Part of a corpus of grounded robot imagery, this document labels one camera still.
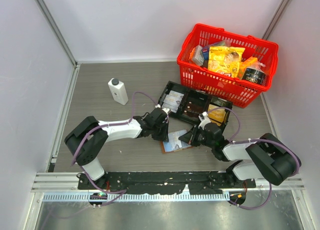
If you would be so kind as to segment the white gold VIP card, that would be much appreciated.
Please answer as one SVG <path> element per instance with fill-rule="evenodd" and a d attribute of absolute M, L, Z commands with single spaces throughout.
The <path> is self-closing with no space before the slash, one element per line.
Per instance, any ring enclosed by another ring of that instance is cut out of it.
<path fill-rule="evenodd" d="M 186 130 L 179 130 L 168 134 L 168 143 L 170 145 L 171 150 L 178 150 L 188 146 L 186 143 L 179 140 L 179 136 L 185 134 L 186 132 Z"/>

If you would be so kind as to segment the brown leather card holder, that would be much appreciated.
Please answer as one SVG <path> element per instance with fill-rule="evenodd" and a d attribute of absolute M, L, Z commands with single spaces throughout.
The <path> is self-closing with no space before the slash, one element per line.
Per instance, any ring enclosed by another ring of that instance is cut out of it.
<path fill-rule="evenodd" d="M 161 142 L 162 153 L 167 154 L 191 148 L 191 145 L 179 140 L 179 137 L 186 133 L 187 130 L 179 130 L 168 133 L 168 142 Z"/>

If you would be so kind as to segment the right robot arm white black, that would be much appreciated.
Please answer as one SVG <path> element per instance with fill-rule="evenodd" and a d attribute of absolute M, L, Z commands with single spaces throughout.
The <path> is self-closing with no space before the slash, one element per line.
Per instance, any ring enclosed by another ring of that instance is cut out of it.
<path fill-rule="evenodd" d="M 215 123 L 195 125 L 179 140 L 191 146 L 211 148 L 220 161 L 233 161 L 227 168 L 226 183 L 233 188 L 247 179 L 264 178 L 279 186 L 288 177 L 299 172 L 302 165 L 298 156 L 273 134 L 266 133 L 258 139 L 230 141 Z"/>

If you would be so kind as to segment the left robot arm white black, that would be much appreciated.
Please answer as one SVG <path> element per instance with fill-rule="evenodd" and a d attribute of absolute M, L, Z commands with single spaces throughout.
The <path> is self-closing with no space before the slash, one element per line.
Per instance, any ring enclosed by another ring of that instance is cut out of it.
<path fill-rule="evenodd" d="M 105 143 L 120 139 L 137 139 L 151 136 L 156 141 L 167 142 L 170 109 L 155 109 L 143 116 L 133 116 L 124 121 L 98 121 L 94 116 L 86 117 L 64 140 L 77 163 L 88 174 L 89 183 L 102 189 L 107 183 L 107 173 L 98 160 Z"/>

